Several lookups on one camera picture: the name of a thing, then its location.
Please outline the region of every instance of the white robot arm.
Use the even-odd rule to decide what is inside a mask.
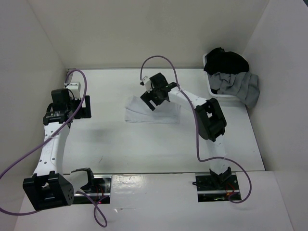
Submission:
[[[70,83],[65,89],[53,90],[51,96],[53,103],[49,105],[43,118],[44,140],[51,140],[43,146],[33,176],[24,179],[23,183],[24,191],[35,210],[71,205],[75,192],[92,186],[94,178],[90,168],[77,169],[68,176],[63,175],[64,148],[71,122],[51,137],[80,104],[80,83]],[[81,108],[74,119],[91,118],[89,96],[85,97],[85,103],[86,107]]]
[[[191,111],[191,105],[182,94],[181,91],[183,91],[191,100],[196,112],[199,135],[206,140],[209,157],[226,155],[223,134],[227,123],[216,99],[207,100],[186,90],[179,90],[176,83],[168,84],[161,73],[152,77],[144,77],[141,80],[141,85],[146,87],[146,92],[141,96],[141,99],[151,110],[155,109],[152,103],[158,106],[164,100],[167,100]],[[221,184],[231,175],[231,168],[225,160],[212,160],[210,173],[215,178],[215,182]]]

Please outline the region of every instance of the white table surface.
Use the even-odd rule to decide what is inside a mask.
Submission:
[[[242,204],[197,199],[193,173],[114,175],[111,203],[99,205],[108,226],[93,217],[93,205],[72,205],[18,217],[15,231],[292,231],[273,172],[249,172],[253,190]],[[237,173],[242,196],[247,178]],[[32,211],[27,197],[21,212]]]
[[[174,81],[171,69],[145,69],[144,75],[161,72]],[[179,124],[136,124],[124,121],[128,97],[141,96],[139,69],[85,70],[87,94],[91,97],[91,119],[74,120],[64,151],[64,173],[90,167],[94,173],[204,172],[209,163],[196,158],[195,125],[191,111],[181,109]],[[181,86],[209,98],[202,69],[178,69]],[[73,81],[83,80],[80,73]],[[227,157],[246,170],[264,170],[257,142],[245,106],[240,102],[221,103],[227,120]],[[201,157],[207,147],[200,139]],[[232,170],[239,170],[231,164]]]

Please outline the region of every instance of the white folded cloth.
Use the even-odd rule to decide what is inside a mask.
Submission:
[[[126,103],[125,121],[130,123],[177,124],[180,106],[164,101],[152,111],[139,97],[130,97]]]

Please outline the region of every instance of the white panel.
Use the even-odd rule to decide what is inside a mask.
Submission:
[[[43,116],[50,92],[61,86],[65,72],[52,44],[26,0],[0,3],[0,171],[44,138]],[[0,181],[0,206],[18,212],[22,179],[39,152],[13,168]],[[0,213],[1,230],[13,230],[17,217]]]
[[[150,55],[202,66],[217,46],[241,53],[268,0],[29,0],[67,67],[139,67]],[[151,66],[167,66],[161,60]]]
[[[237,173],[242,195],[244,173]],[[111,203],[100,205],[108,231],[292,231],[275,176],[250,172],[253,190],[243,204],[198,203],[194,174],[113,176]],[[28,199],[21,211],[30,211]],[[19,217],[15,231],[102,230],[93,205],[72,205]]]
[[[307,230],[308,7],[271,0],[244,56],[259,75],[260,97],[250,111],[265,166],[276,173],[295,230]]]
[[[174,81],[170,69],[147,69],[145,75],[162,72]],[[67,138],[63,170],[91,167],[95,173],[164,173],[208,171],[209,163],[196,157],[195,124],[191,111],[181,109],[179,124],[140,124],[125,122],[125,103],[140,97],[139,69],[87,70],[87,94],[91,97],[91,119],[74,120]],[[182,87],[208,98],[202,69],[178,69]],[[73,80],[80,81],[74,74]],[[241,102],[221,103],[227,120],[227,157],[246,170],[264,170],[248,113]],[[200,139],[201,158],[209,157],[206,142]]]

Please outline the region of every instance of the black clamp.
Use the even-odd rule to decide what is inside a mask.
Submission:
[[[158,73],[152,77],[150,77],[152,90],[150,92],[145,92],[140,98],[148,105],[148,107],[154,111],[155,107],[151,104],[150,101],[155,103],[156,106],[160,105],[163,101],[169,100],[168,92],[171,89],[177,86],[176,83],[172,82],[168,84],[165,76],[162,73]]]
[[[24,179],[23,188],[36,211],[68,206],[73,203],[72,184],[61,174],[51,171],[49,175]]]
[[[218,175],[217,173],[213,172],[210,169],[210,175],[211,175],[211,180],[212,180],[213,185],[217,189],[220,189],[222,183],[224,183],[232,175],[232,172],[231,172],[231,168],[228,167],[228,169],[224,173],[220,173]]]
[[[86,192],[94,185],[94,174],[93,174],[91,168],[89,168],[89,167],[76,169],[76,170],[72,171],[72,173],[73,172],[80,172],[80,171],[86,171],[87,175],[88,175],[88,183],[81,187],[81,189]]]
[[[51,91],[52,103],[48,106],[43,118],[43,124],[59,122],[64,123],[78,108],[81,100],[71,100],[69,89],[57,89]],[[74,119],[91,118],[90,96],[85,96],[86,107],[81,107],[74,116]]]
[[[216,138],[225,133],[227,125],[218,101],[214,98],[197,106],[195,112],[198,120],[199,135],[205,140],[216,141]]]

